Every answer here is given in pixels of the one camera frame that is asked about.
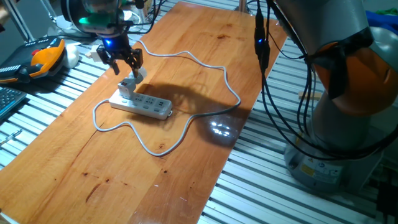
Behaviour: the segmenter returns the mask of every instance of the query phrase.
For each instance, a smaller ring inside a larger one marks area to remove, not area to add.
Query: wooden tabletop
[[[35,141],[0,171],[0,209],[19,223],[196,223],[261,89],[254,53],[254,17],[180,2],[142,40],[157,54],[189,50],[202,62],[224,65],[241,106],[229,114],[199,118],[181,145],[158,158],[139,144],[130,127],[101,133],[92,109],[109,98],[130,71],[106,71]],[[279,46],[286,34],[271,21]],[[137,43],[134,48],[142,47]],[[270,65],[278,50],[271,45]],[[184,57],[144,53],[148,76],[137,92],[166,98],[166,121],[112,109],[97,110],[102,128],[131,121],[155,152],[168,149],[191,114],[236,102],[221,70]],[[219,135],[212,125],[229,128]]]

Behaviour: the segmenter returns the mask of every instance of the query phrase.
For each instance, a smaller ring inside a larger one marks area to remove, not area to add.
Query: power strip
[[[172,102],[170,100],[140,93],[133,93],[131,99],[128,100],[121,97],[119,90],[116,90],[109,102],[113,108],[150,116],[151,118],[165,120],[172,114]]]

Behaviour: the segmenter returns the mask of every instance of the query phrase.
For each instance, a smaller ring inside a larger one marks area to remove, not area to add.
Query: metal slotted table
[[[177,2],[168,0],[164,3],[157,20]],[[228,10],[239,4],[238,0],[185,2]],[[255,11],[256,6],[253,4],[249,8]],[[85,57],[90,46],[80,45],[78,50],[81,57],[76,68],[63,68],[57,78],[47,78],[24,89],[28,93],[27,100],[0,125],[0,139],[20,128],[24,130],[15,141],[2,146],[0,169],[108,69],[107,65],[93,63]],[[293,57],[300,55],[297,46],[289,39],[282,51]],[[276,105],[294,128],[298,128],[295,123],[299,103],[297,93],[304,89],[306,69],[303,60],[290,60],[280,54],[268,78]],[[49,90],[50,85],[59,86]],[[323,91],[320,82],[317,91]],[[277,123],[283,127],[268,105]],[[378,221],[382,215],[376,211],[378,189],[366,186],[356,195],[312,192],[285,168],[285,146],[286,142],[266,115],[259,95],[198,223],[382,223]],[[393,218],[388,220],[388,223],[394,222]]]

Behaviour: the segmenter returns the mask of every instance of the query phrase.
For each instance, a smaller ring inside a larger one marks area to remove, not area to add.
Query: white cable
[[[93,123],[94,123],[95,128],[96,128],[98,131],[102,131],[102,132],[113,131],[113,130],[115,130],[115,129],[117,129],[117,128],[120,128],[121,126],[123,126],[123,125],[125,125],[125,124],[126,124],[126,125],[130,125],[131,129],[132,129],[132,130],[134,131],[134,133],[136,134],[136,136],[137,136],[137,138],[138,138],[138,141],[141,143],[141,145],[143,146],[143,148],[144,148],[149,154],[151,154],[151,155],[153,155],[153,156],[160,157],[160,156],[164,156],[164,155],[170,153],[171,151],[173,151],[173,150],[182,142],[182,140],[184,139],[184,136],[185,136],[186,133],[187,133],[188,126],[189,126],[189,124],[190,124],[190,122],[191,122],[191,120],[192,120],[193,118],[204,117],[204,116],[213,116],[213,115],[219,115],[219,114],[228,113],[228,112],[230,112],[231,110],[237,108],[237,107],[241,104],[241,99],[240,99],[240,97],[238,96],[238,94],[235,93],[235,91],[232,90],[232,88],[231,88],[231,87],[229,86],[229,84],[228,84],[228,77],[227,77],[227,73],[226,73],[226,68],[225,68],[224,66],[211,66],[211,65],[207,65],[207,64],[205,64],[205,63],[199,61],[195,56],[193,56],[193,55],[191,54],[191,52],[188,52],[188,51],[183,51],[183,52],[179,52],[179,53],[176,53],[176,54],[167,54],[167,55],[154,54],[154,53],[152,53],[152,52],[149,52],[148,48],[145,46],[145,44],[143,43],[143,41],[141,41],[141,40],[137,40],[137,41],[140,42],[140,43],[142,44],[142,46],[144,47],[144,49],[146,50],[146,52],[147,52],[149,55],[152,55],[152,56],[156,56],[156,57],[175,57],[175,56],[178,56],[178,55],[180,55],[180,54],[186,53],[186,54],[189,54],[193,59],[195,59],[200,65],[202,65],[202,66],[204,66],[204,67],[207,67],[207,68],[215,68],[215,69],[222,68],[222,69],[224,70],[224,81],[225,81],[225,84],[226,84],[228,90],[238,99],[238,102],[237,102],[235,105],[233,105],[232,107],[230,107],[230,108],[228,108],[228,109],[225,109],[225,110],[222,110],[222,111],[211,112],[211,113],[200,113],[200,114],[191,115],[191,116],[188,118],[187,123],[185,124],[184,129],[183,129],[183,131],[182,131],[182,134],[181,134],[180,138],[178,139],[178,141],[177,141],[172,147],[170,147],[168,150],[166,150],[166,151],[164,151],[164,152],[161,152],[161,153],[154,153],[154,152],[152,152],[151,150],[149,150],[149,149],[147,148],[147,146],[144,144],[144,142],[142,142],[142,139],[141,139],[141,137],[139,136],[139,134],[138,134],[136,128],[134,127],[134,125],[132,125],[132,123],[130,123],[130,122],[128,122],[128,121],[122,122],[122,123],[120,123],[120,124],[118,124],[118,125],[116,125],[116,126],[114,126],[114,127],[112,127],[112,128],[102,129],[102,128],[98,127],[97,122],[96,122],[96,114],[95,114],[95,112],[96,112],[97,108],[98,108],[100,105],[102,105],[102,104],[105,103],[105,102],[109,102],[109,99],[106,99],[106,100],[103,100],[103,101],[99,102],[99,103],[94,107],[94,109],[93,109]]]

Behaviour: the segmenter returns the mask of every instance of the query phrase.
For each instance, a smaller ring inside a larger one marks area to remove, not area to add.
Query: black cable
[[[156,9],[156,0],[153,0],[153,2],[154,2],[153,3],[153,8],[155,10]],[[157,8],[157,11],[156,11],[156,13],[153,16],[152,22],[151,22],[150,27],[149,27],[149,29],[147,31],[145,31],[145,32],[128,31],[127,33],[128,34],[147,34],[147,33],[149,33],[149,31],[152,30],[152,28],[153,28],[153,26],[155,24],[155,20],[156,20],[157,15],[159,14],[159,11],[160,11],[160,6]]]
[[[304,117],[303,117],[303,124],[304,124],[304,131],[307,135],[310,135],[307,128],[307,113],[308,113],[308,106],[310,105],[310,99],[312,94],[312,76],[311,76],[311,65],[307,64],[307,82],[308,82],[308,92],[303,95],[307,96],[307,101],[305,102],[304,106]]]
[[[307,74],[307,82],[305,83],[303,97],[300,99],[300,103],[298,104],[297,113],[296,113],[296,121],[297,121],[297,125],[298,125],[298,128],[301,131],[301,133],[304,133],[304,129],[303,129],[303,127],[301,125],[301,121],[300,121],[301,107],[303,106],[304,98],[307,95],[309,84],[310,83],[308,82],[308,74]]]
[[[160,1],[158,7],[160,8],[160,7],[163,6],[163,4],[165,4],[166,2],[167,2],[167,0]],[[155,10],[155,8],[153,8],[151,11],[149,11],[148,14],[154,13],[154,10]]]
[[[295,57],[295,58],[287,56],[287,55],[286,55],[285,53],[283,53],[283,51],[278,47],[278,45],[276,44],[276,41],[275,41],[274,37],[272,36],[272,34],[269,33],[269,35],[271,36],[271,39],[272,39],[272,41],[274,42],[274,44],[275,44],[276,48],[278,49],[278,51],[279,51],[283,56],[285,56],[285,57],[287,57],[287,58],[289,58],[289,59],[292,59],[292,60],[305,58],[304,55],[301,55],[301,56]]]
[[[118,13],[118,11],[119,11],[119,3],[120,3],[120,0],[116,0],[116,10],[114,11],[115,16],[116,16],[116,20],[115,20],[116,28],[119,27],[119,13]]]

